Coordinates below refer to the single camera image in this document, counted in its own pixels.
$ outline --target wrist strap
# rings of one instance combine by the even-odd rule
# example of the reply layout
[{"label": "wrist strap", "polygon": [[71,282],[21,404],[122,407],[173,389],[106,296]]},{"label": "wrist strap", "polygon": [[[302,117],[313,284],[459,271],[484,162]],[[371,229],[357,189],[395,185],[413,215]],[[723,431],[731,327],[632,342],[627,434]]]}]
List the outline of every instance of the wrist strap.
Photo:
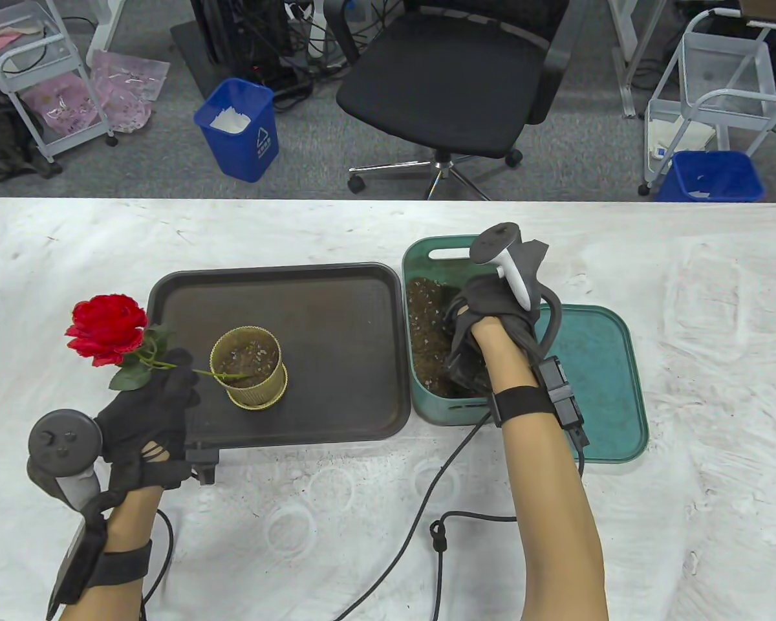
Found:
[{"label": "wrist strap", "polygon": [[104,553],[98,558],[95,571],[86,588],[93,586],[125,585],[142,579],[149,572],[149,553],[152,540],[137,550]]},{"label": "wrist strap", "polygon": [[489,397],[489,408],[498,427],[507,420],[524,414],[546,412],[557,416],[554,403],[546,389],[534,386],[516,386],[493,394]]}]

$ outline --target black bag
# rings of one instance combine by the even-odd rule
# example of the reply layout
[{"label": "black bag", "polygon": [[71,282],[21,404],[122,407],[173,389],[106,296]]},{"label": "black bag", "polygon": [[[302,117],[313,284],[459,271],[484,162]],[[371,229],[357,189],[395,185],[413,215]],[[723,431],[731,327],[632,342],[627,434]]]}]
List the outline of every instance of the black bag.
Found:
[{"label": "black bag", "polygon": [[[37,124],[39,132],[43,128]],[[57,163],[49,164],[37,150],[28,128],[18,115],[9,98],[0,92],[0,181],[28,172],[36,172],[45,179],[62,171]]]}]

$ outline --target soil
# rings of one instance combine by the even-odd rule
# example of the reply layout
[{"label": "soil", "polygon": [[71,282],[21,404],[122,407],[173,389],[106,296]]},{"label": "soil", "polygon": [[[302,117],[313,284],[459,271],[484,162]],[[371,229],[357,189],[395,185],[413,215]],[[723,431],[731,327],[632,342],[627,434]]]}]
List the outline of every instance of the soil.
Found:
[{"label": "soil", "polygon": [[451,337],[446,334],[442,319],[460,290],[427,278],[414,278],[405,291],[411,330],[411,360],[417,379],[438,397],[476,397],[473,391],[450,381],[445,373],[445,362],[451,352]]},{"label": "soil", "polygon": [[241,379],[225,379],[223,382],[236,388],[258,386],[270,375],[279,363],[279,349],[275,340],[266,334],[232,349],[228,357],[217,366],[218,373],[246,375]]}]

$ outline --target black glove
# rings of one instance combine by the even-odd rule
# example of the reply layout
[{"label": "black glove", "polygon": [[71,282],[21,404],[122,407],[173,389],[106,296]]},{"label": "black glove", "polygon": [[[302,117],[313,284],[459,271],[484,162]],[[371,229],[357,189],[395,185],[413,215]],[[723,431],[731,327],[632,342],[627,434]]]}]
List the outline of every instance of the black glove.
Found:
[{"label": "black glove", "polygon": [[[468,310],[458,314],[460,309]],[[484,317],[500,319],[506,333],[529,356],[531,363],[543,357],[535,337],[535,323],[541,318],[539,307],[525,310],[515,298],[506,280],[496,274],[471,278],[447,308],[446,331],[453,334],[446,370],[452,381],[470,390],[489,393],[491,382],[482,360],[480,347],[471,335],[471,326]]]},{"label": "black glove", "polygon": [[[142,487],[142,450],[149,441],[163,447],[169,453],[170,461],[184,459],[187,435],[184,410],[201,402],[193,389],[199,376],[190,368],[193,357],[184,349],[172,349],[161,361],[178,366],[167,371],[152,371],[145,386],[122,391],[95,418],[103,435],[101,455],[104,461],[113,465],[111,490],[129,491]],[[168,471],[165,464],[152,465]]]}]

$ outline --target black chair seat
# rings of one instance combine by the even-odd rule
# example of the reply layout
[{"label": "black chair seat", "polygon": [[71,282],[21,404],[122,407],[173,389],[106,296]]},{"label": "black chair seat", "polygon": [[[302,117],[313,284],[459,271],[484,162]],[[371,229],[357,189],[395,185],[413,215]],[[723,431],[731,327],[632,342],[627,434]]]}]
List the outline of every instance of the black chair seat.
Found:
[{"label": "black chair seat", "polygon": [[424,147],[500,158],[529,116],[544,57],[537,45],[495,26],[412,12],[369,45],[337,103]]}]

